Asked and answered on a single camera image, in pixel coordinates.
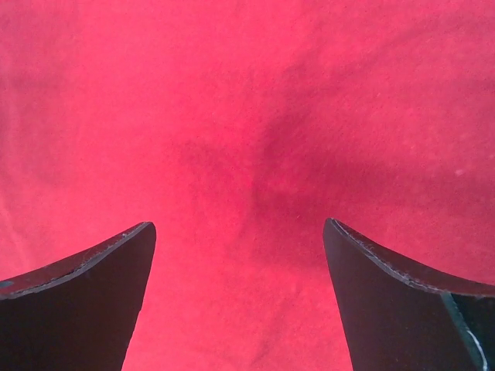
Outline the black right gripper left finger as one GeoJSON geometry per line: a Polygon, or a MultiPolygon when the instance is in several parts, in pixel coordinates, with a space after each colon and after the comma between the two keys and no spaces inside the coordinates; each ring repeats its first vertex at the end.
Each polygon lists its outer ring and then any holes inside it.
{"type": "Polygon", "coordinates": [[[1,282],[3,371],[120,370],[155,252],[144,222],[1,282]]]}

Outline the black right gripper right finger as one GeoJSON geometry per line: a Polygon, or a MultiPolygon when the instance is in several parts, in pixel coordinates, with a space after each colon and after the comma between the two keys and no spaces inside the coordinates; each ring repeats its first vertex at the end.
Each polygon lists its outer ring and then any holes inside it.
{"type": "Polygon", "coordinates": [[[354,370],[494,368],[492,285],[421,264],[335,219],[323,240],[354,370]]]}

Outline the dark red t-shirt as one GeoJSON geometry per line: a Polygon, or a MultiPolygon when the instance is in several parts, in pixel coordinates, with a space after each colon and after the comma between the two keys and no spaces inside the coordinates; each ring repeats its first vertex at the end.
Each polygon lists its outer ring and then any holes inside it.
{"type": "Polygon", "coordinates": [[[494,282],[492,1],[3,1],[1,276],[142,221],[126,370],[348,370],[323,226],[494,282]]]}

